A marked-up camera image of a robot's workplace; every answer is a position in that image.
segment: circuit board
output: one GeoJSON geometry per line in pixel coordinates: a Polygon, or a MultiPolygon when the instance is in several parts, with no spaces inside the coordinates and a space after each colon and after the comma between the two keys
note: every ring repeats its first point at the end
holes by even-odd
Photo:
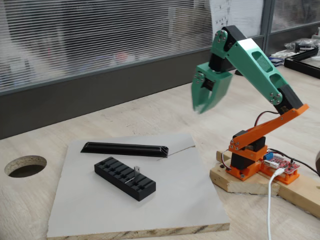
{"type": "Polygon", "coordinates": [[[292,174],[295,170],[297,170],[297,168],[300,167],[300,165],[295,163],[291,164],[290,161],[285,160],[283,157],[277,155],[274,155],[273,158],[269,160],[265,160],[264,164],[274,169],[283,168],[286,174],[292,174]]]}

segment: robotic arm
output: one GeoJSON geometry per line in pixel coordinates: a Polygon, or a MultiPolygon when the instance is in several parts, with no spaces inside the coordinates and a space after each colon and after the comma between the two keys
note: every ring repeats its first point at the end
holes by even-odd
{"type": "MultiPolygon", "coordinates": [[[[231,166],[227,171],[245,180],[262,171],[273,171],[263,164],[267,153],[264,135],[299,116],[309,107],[303,104],[273,66],[259,46],[246,38],[236,26],[226,26],[216,32],[211,48],[211,58],[196,67],[192,81],[193,109],[203,113],[213,108],[226,94],[232,79],[230,70],[238,71],[275,107],[279,117],[235,134],[230,141],[231,166]]],[[[298,172],[278,176],[289,184],[298,178],[298,172]]]]}

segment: round hole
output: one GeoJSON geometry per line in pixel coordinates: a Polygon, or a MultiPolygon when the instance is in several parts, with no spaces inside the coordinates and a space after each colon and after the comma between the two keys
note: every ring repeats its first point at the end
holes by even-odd
{"type": "Polygon", "coordinates": [[[12,178],[25,178],[41,172],[47,165],[42,156],[22,156],[9,162],[4,172],[12,178]]]}

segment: table surface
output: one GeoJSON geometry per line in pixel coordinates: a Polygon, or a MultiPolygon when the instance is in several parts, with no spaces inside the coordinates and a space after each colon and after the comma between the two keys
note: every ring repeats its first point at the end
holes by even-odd
{"type": "MultiPolygon", "coordinates": [[[[320,151],[320,80],[284,67],[279,70],[310,109],[268,134],[266,144],[314,166],[320,151]]],[[[232,136],[251,128],[258,114],[265,110],[274,111],[274,108],[244,77],[234,76],[222,101],[201,115],[192,110],[191,85],[186,84],[0,140],[0,239],[46,239],[67,147],[74,140],[190,133],[209,174],[216,164],[216,151],[226,149],[232,136]],[[27,155],[46,158],[47,166],[25,178],[5,174],[9,162],[27,155]]],[[[260,120],[274,117],[266,113],[260,120]]],[[[320,184],[319,177],[308,168],[302,166],[299,172],[320,184]]],[[[266,196],[228,193],[218,186],[215,188],[230,217],[229,231],[161,239],[267,239],[266,196]]],[[[271,199],[272,239],[318,240],[319,226],[318,218],[280,197],[271,199]]]]}

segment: orange plastic part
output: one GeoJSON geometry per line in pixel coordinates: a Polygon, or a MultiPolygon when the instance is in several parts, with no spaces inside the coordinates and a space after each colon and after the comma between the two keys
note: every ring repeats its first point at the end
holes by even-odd
{"type": "Polygon", "coordinates": [[[243,170],[239,170],[238,168],[231,166],[231,170],[226,169],[225,171],[232,176],[235,176],[236,178],[244,181],[248,178],[250,178],[252,175],[256,174],[261,168],[260,162],[255,162],[254,164],[251,164],[247,168],[243,170]]]}
{"type": "MultiPolygon", "coordinates": [[[[274,174],[275,169],[265,165],[262,162],[261,166],[260,166],[260,171],[271,177],[274,174]]],[[[286,185],[289,185],[294,180],[296,180],[299,176],[300,176],[300,174],[298,174],[298,170],[295,170],[292,174],[288,174],[288,173],[284,172],[281,175],[276,176],[275,179],[286,184],[286,185]]]]}
{"type": "Polygon", "coordinates": [[[273,120],[267,121],[258,126],[248,129],[247,133],[235,137],[230,142],[229,151],[239,154],[238,152],[240,152],[242,148],[248,146],[249,144],[263,137],[264,135],[272,132],[273,130],[277,129],[283,124],[286,124],[290,120],[298,117],[299,115],[304,113],[308,108],[309,106],[307,104],[304,104],[299,109],[293,108],[273,120]]]}
{"type": "MultiPolygon", "coordinates": [[[[272,132],[278,127],[298,117],[299,115],[304,113],[308,108],[309,106],[307,104],[302,105],[299,109],[293,108],[287,111],[286,113],[282,114],[281,116],[273,120],[267,121],[265,123],[262,123],[258,126],[252,127],[247,130],[247,133],[235,137],[230,142],[229,151],[247,159],[253,160],[255,161],[255,163],[243,170],[239,170],[231,166],[231,170],[226,169],[226,171],[229,174],[235,176],[236,178],[241,179],[242,181],[248,179],[252,175],[256,174],[258,171],[261,171],[268,176],[272,176],[274,169],[263,164],[263,156],[267,153],[267,145],[265,145],[262,149],[260,149],[257,152],[254,152],[246,147],[254,141],[260,139],[264,135],[272,132]]],[[[298,177],[299,174],[296,170],[292,174],[283,173],[282,175],[277,176],[275,179],[288,185],[298,177]]]]}

